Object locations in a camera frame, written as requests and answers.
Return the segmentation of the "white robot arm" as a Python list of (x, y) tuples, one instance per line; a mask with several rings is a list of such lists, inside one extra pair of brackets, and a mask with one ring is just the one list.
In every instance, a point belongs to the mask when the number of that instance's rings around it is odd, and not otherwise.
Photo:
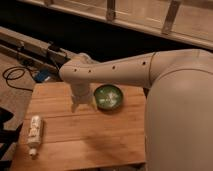
[(213, 171), (212, 52), (159, 51), (103, 63), (80, 53), (59, 75), (74, 106), (92, 101), (92, 83), (147, 88), (147, 171)]

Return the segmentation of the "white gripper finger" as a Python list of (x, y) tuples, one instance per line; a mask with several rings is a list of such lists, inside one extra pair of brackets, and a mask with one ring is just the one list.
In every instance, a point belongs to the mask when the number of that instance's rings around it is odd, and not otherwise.
[(72, 111), (72, 113), (75, 113), (77, 107), (78, 107), (78, 105), (76, 103), (72, 103), (72, 105), (71, 105), (71, 111)]
[(95, 98), (93, 97), (91, 102), (90, 102), (90, 106), (94, 109), (94, 110), (98, 110), (98, 107), (97, 107), (97, 103), (96, 103), (96, 100)]

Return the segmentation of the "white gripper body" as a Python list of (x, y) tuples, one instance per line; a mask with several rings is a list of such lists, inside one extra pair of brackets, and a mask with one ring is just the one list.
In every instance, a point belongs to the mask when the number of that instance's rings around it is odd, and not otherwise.
[(89, 83), (71, 84), (70, 88), (75, 104), (87, 104), (92, 101), (92, 90)]

